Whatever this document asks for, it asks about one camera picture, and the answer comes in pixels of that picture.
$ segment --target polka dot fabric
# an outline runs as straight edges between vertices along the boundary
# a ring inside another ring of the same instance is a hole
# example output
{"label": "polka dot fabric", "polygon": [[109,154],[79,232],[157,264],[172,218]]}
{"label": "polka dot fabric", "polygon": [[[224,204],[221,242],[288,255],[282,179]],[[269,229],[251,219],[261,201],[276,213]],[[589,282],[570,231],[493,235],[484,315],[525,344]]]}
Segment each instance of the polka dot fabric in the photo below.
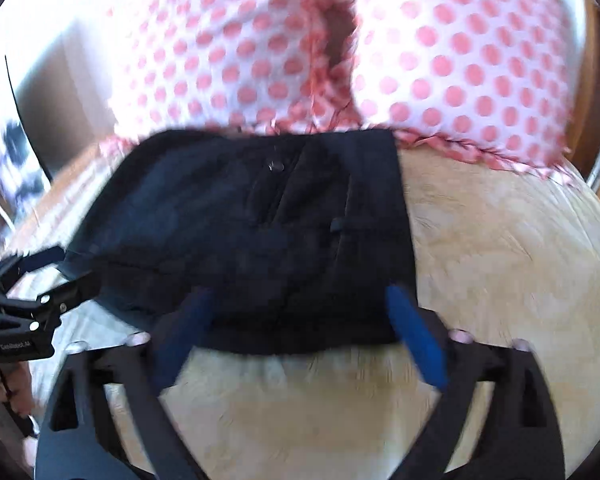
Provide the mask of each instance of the polka dot fabric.
{"label": "polka dot fabric", "polygon": [[357,0],[356,9],[352,94],[365,125],[494,168],[561,160],[571,109],[561,0]]}
{"label": "polka dot fabric", "polygon": [[309,0],[111,0],[122,136],[329,126],[324,26]]}

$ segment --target person's hand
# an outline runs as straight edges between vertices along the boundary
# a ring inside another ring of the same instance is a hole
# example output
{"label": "person's hand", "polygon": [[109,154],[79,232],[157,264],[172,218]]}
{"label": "person's hand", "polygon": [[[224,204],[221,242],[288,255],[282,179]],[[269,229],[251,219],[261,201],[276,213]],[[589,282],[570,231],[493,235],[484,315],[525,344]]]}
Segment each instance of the person's hand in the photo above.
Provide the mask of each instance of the person's hand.
{"label": "person's hand", "polygon": [[[13,393],[10,399],[11,409],[21,415],[30,415],[33,409],[33,395],[31,393],[31,372],[28,363],[18,363],[6,376],[7,386]],[[0,382],[0,402],[7,402],[7,394]]]}

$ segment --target metal screw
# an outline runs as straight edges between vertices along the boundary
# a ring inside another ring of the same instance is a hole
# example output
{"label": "metal screw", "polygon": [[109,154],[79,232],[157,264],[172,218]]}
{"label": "metal screw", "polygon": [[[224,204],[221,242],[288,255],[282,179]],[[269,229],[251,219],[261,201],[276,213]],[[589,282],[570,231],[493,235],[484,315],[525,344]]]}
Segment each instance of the metal screw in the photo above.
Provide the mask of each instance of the metal screw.
{"label": "metal screw", "polygon": [[38,422],[35,418],[33,418],[32,415],[29,415],[29,419],[31,420],[31,425],[33,427],[33,434],[38,436],[40,434],[40,426],[38,425]]}
{"label": "metal screw", "polygon": [[151,340],[151,336],[148,332],[136,332],[126,338],[125,345],[127,346],[140,346],[148,343]]}
{"label": "metal screw", "polygon": [[457,328],[449,332],[449,337],[458,343],[469,344],[474,342],[474,336],[465,330],[458,330]]}
{"label": "metal screw", "polygon": [[524,339],[514,339],[511,342],[511,346],[513,346],[513,348],[516,350],[520,350],[521,352],[531,352],[531,345],[529,344],[529,341]]}
{"label": "metal screw", "polygon": [[274,171],[275,173],[280,173],[281,171],[285,171],[285,165],[282,162],[278,162],[273,160],[269,163],[269,171]]}
{"label": "metal screw", "polygon": [[69,343],[64,352],[66,354],[81,354],[82,352],[86,352],[89,349],[89,344],[86,341],[74,341],[73,343]]}

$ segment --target robotic device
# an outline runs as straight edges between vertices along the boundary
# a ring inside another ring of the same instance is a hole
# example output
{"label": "robotic device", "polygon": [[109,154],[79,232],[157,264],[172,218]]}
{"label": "robotic device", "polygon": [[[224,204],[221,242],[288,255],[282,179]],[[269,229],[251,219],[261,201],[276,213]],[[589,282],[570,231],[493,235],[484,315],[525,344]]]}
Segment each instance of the robotic device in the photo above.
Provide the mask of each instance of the robotic device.
{"label": "robotic device", "polygon": [[[98,291],[85,276],[40,295],[10,300],[7,291],[28,270],[57,261],[53,248],[0,263],[0,363],[53,354],[59,316]],[[41,425],[38,480],[208,480],[171,425],[157,396],[171,386],[209,322],[202,312],[213,292],[195,290],[154,333],[131,336],[125,346],[68,352]],[[394,330],[409,348],[423,380],[440,396],[415,443],[390,480],[564,480],[564,454],[555,409],[533,352],[474,342],[416,306],[406,288],[389,286],[386,306]],[[475,385],[494,383],[491,405],[469,462],[445,469],[460,439]],[[123,384],[128,407],[155,471],[128,461],[109,410],[104,386]]]}
{"label": "robotic device", "polygon": [[9,298],[7,293],[26,272],[64,259],[64,250],[52,247],[28,256],[0,261],[0,363],[51,357],[51,339],[60,315],[95,297],[100,281],[93,273],[40,294],[35,301]]}

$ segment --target white wall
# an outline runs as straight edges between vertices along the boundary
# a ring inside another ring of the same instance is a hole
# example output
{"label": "white wall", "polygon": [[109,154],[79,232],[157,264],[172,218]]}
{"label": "white wall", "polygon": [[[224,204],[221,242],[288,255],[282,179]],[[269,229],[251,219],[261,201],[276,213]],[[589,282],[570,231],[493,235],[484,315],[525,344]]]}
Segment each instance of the white wall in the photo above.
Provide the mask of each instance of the white wall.
{"label": "white wall", "polygon": [[106,0],[6,0],[6,54],[22,121],[52,171],[112,132]]}

